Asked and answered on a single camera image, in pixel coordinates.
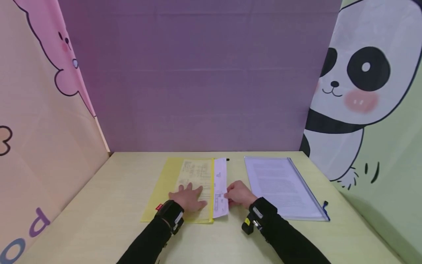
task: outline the purple wall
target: purple wall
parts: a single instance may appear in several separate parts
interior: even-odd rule
[[[340,0],[59,0],[111,151],[298,150]]]

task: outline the wrist strap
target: wrist strap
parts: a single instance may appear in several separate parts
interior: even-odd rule
[[[184,222],[183,213],[184,210],[178,203],[168,200],[160,207],[155,217],[164,219],[170,225],[170,232],[175,235]]]
[[[268,216],[276,215],[277,208],[264,197],[261,197],[251,204],[249,212],[252,214],[255,221],[257,221],[262,227],[265,227],[266,218]]]

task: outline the form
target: form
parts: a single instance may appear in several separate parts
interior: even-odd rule
[[[227,192],[226,158],[214,160],[214,213],[213,218],[229,214],[229,200],[224,198]]]
[[[188,183],[192,183],[192,188],[196,189],[202,185],[203,189],[199,196],[199,201],[205,200],[208,204],[199,212],[183,214],[185,221],[194,223],[212,222],[213,201],[211,194],[214,193],[214,186],[212,184],[214,175],[212,172],[213,160],[184,160],[180,169],[179,177],[177,179],[174,190],[179,190],[179,185],[186,187]]]
[[[328,220],[289,158],[245,157],[251,190],[291,220]]]

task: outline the purple letter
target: purple letter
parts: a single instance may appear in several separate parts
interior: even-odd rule
[[[44,228],[50,224],[50,221],[47,219],[47,217],[45,216],[45,214],[43,213],[43,211],[41,211],[41,208],[38,207],[35,210],[35,212],[37,213],[38,217],[34,220],[34,222],[32,223],[31,227],[29,228],[29,235],[31,237],[38,236],[44,230]],[[44,225],[43,225],[43,227],[40,228],[40,230],[35,231],[35,225],[40,220],[44,223]]]
[[[16,257],[14,257],[13,259],[8,259],[6,257],[6,254],[9,251],[9,249],[11,247],[13,247],[14,245],[19,245],[19,252],[16,255]],[[18,258],[22,255],[24,250],[25,250],[25,240],[23,238],[18,238],[18,239],[13,240],[12,242],[10,242],[9,245],[7,245],[7,247],[0,254],[0,263],[1,264],[13,264],[13,263],[15,263],[15,261],[18,260]]]

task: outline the table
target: table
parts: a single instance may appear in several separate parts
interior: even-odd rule
[[[249,185],[246,155],[290,157],[317,200],[329,201],[331,222],[290,223],[331,263],[401,263],[303,152],[114,153],[17,263],[116,263],[147,225],[140,218],[168,157],[227,157],[228,183]],[[246,215],[237,207],[214,224],[184,224],[160,263],[281,263],[257,230],[243,233]]]

